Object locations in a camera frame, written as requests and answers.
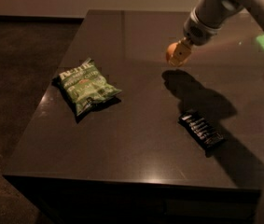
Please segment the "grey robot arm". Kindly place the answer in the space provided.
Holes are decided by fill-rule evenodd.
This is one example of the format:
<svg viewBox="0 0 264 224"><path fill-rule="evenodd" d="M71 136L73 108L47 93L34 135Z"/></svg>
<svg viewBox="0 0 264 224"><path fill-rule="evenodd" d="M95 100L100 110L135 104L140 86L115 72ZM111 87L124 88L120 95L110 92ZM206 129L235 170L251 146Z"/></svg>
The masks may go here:
<svg viewBox="0 0 264 224"><path fill-rule="evenodd" d="M264 32L264 0L201 0L188 15L183 38L166 51L167 62L182 66L194 46L208 43L222 28L225 20L246 9Z"/></svg>

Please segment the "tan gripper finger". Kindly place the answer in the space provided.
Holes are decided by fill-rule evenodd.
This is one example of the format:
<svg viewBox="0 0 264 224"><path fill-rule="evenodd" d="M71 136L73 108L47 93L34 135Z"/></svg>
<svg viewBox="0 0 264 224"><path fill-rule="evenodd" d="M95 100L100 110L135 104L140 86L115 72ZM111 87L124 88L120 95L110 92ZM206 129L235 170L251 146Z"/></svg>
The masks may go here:
<svg viewBox="0 0 264 224"><path fill-rule="evenodd" d="M179 62L177 65L171 64L171 66L180 67L187 62L189 56L191 55L193 43L189 39L187 39L186 37L184 37L183 39L181 39L175 43L177 43L176 49L177 49L178 54L179 54Z"/></svg>

